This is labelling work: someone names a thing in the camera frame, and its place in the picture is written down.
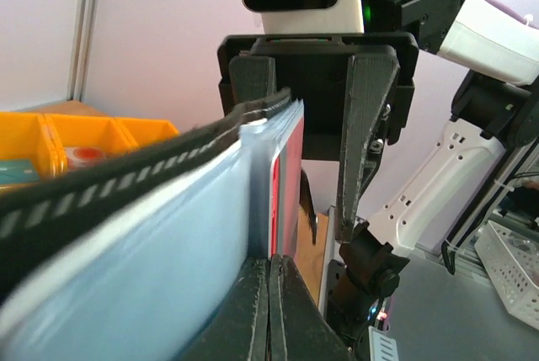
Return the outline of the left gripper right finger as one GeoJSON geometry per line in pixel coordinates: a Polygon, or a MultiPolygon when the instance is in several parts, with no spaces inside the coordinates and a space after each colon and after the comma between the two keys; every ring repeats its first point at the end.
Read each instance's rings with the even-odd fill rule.
{"type": "Polygon", "coordinates": [[[352,360],[319,313],[293,259],[274,255],[269,270],[269,359],[352,360]]]}

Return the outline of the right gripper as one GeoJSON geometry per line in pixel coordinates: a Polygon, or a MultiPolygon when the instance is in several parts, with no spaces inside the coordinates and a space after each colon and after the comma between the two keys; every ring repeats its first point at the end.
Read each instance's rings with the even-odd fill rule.
{"type": "Polygon", "coordinates": [[[336,241],[346,243],[379,117],[387,103],[387,131],[380,137],[397,143],[408,121],[418,56],[415,38],[405,32],[230,35],[217,50],[221,105],[225,113],[238,105],[244,113],[261,112],[276,88],[289,88],[303,101],[303,158],[339,158],[334,229],[336,241]],[[390,50],[396,55],[366,53],[390,50]]]}

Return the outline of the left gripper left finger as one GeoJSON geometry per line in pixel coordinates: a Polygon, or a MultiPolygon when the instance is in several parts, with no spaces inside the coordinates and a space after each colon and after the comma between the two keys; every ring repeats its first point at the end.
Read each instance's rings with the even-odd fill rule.
{"type": "Polygon", "coordinates": [[[208,326],[177,360],[265,360],[269,262],[248,258],[208,326]]]}

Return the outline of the black card holder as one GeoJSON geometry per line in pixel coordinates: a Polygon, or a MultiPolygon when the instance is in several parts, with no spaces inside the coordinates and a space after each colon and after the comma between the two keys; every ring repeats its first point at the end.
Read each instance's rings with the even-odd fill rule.
{"type": "Polygon", "coordinates": [[[177,360],[268,254],[287,91],[1,199],[4,360],[177,360]]]}

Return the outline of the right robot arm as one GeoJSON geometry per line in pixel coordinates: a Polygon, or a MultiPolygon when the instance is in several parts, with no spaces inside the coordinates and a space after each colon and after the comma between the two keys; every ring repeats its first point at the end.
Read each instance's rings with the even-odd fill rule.
{"type": "Polygon", "coordinates": [[[339,163],[334,231],[345,274],[326,322],[360,348],[423,232],[461,184],[538,135],[538,31],[492,0],[242,0],[261,36],[218,51],[225,112],[286,90],[304,105],[302,154],[339,163]],[[398,141],[420,51],[468,69],[441,138],[383,209],[356,217],[398,141]]]}

